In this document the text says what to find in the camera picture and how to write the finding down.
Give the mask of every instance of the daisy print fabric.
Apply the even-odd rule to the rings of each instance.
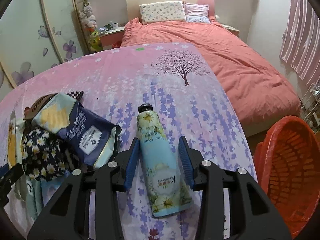
[[[182,1],[142,4],[140,14],[143,25],[155,22],[186,21]]]
[[[76,161],[67,143],[41,127],[24,137],[22,149],[22,166],[30,179],[50,181],[74,169]]]

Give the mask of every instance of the hanging plush toy organizer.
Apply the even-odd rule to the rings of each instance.
[[[90,44],[90,51],[92,53],[102,51],[103,48],[99,38],[99,32],[96,31],[98,28],[96,17],[93,15],[93,9],[88,0],[84,0],[83,10],[79,13],[79,15],[86,40]]]

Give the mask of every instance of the striped pink curtain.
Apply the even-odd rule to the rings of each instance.
[[[305,81],[320,82],[320,20],[308,0],[291,0],[280,57]]]

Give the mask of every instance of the silver bolt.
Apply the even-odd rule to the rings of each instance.
[[[204,160],[204,161],[202,161],[201,164],[202,164],[204,167],[209,167],[209,166],[211,166],[211,161]]]
[[[246,170],[245,168],[239,168],[239,169],[238,169],[238,172],[239,172],[241,175],[247,174],[247,170]]]
[[[75,169],[73,172],[72,172],[72,175],[74,175],[74,176],[78,176],[78,175],[80,175],[81,174],[81,170],[79,170],[79,169]]]
[[[108,167],[110,167],[110,168],[114,168],[114,167],[116,167],[118,165],[118,163],[116,163],[116,162],[109,162],[108,163]]]

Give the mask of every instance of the orange basket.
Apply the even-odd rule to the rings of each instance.
[[[287,116],[273,125],[253,157],[258,183],[295,238],[320,197],[320,148],[309,126]]]

